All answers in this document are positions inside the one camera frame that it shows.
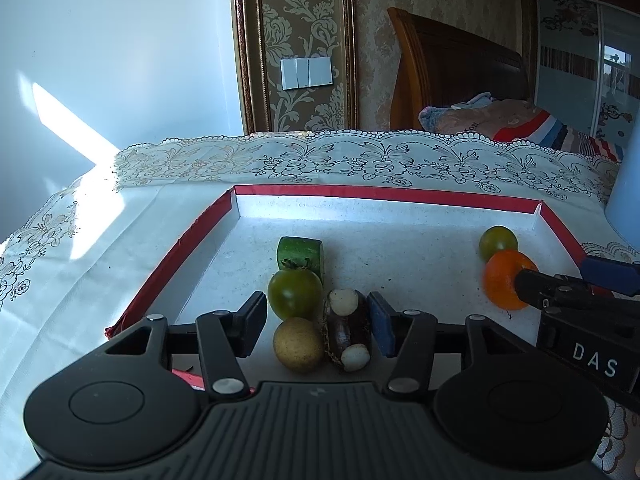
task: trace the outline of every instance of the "white switch panel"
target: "white switch panel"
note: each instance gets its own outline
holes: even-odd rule
[[[331,72],[330,57],[309,58],[309,86],[331,85],[334,77]]]
[[[296,73],[298,74],[298,88],[307,88],[309,86],[309,58],[296,58]]]
[[[295,59],[281,59],[280,72],[282,73],[283,90],[298,88],[298,74]]]

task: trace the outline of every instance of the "light blue object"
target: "light blue object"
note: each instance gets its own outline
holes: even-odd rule
[[[636,114],[636,122],[626,147],[625,158],[604,214],[620,237],[636,251],[640,251],[640,120],[638,120],[638,114]]]

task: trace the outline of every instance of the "metal screw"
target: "metal screw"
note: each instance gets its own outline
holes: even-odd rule
[[[213,383],[212,388],[214,392],[220,395],[234,395],[244,390],[244,383],[240,379],[225,377]]]
[[[411,394],[420,388],[420,383],[411,377],[396,377],[386,387],[396,394]]]

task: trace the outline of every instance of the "white tablecloth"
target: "white tablecloth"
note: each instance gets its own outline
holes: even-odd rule
[[[0,246],[0,479],[36,463],[22,425],[30,391],[105,341],[103,329],[233,184],[415,187],[542,199],[587,253],[640,260],[604,217],[617,170],[599,157],[528,142],[415,131],[169,139],[123,150],[113,166],[96,167],[53,195]],[[599,451],[602,467],[634,478],[626,475],[633,470],[626,462],[638,421],[620,406],[610,408],[614,424]]]

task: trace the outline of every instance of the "white letter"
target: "white letter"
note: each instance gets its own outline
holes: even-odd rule
[[[578,347],[580,347],[580,356],[578,356]],[[576,343],[575,349],[574,349],[574,359],[577,359],[579,361],[580,359],[582,359],[583,355],[584,355],[584,346],[582,346],[580,343]]]
[[[593,355],[591,359],[589,359],[587,366],[591,366],[593,364],[596,365],[596,370],[597,370],[598,369],[598,353],[597,352]]]
[[[617,364],[618,364],[618,361],[616,361],[615,359],[609,359],[609,362],[607,363],[607,368],[609,370],[604,372],[604,374],[607,377],[613,377],[616,374],[616,369],[614,368],[614,366]]]

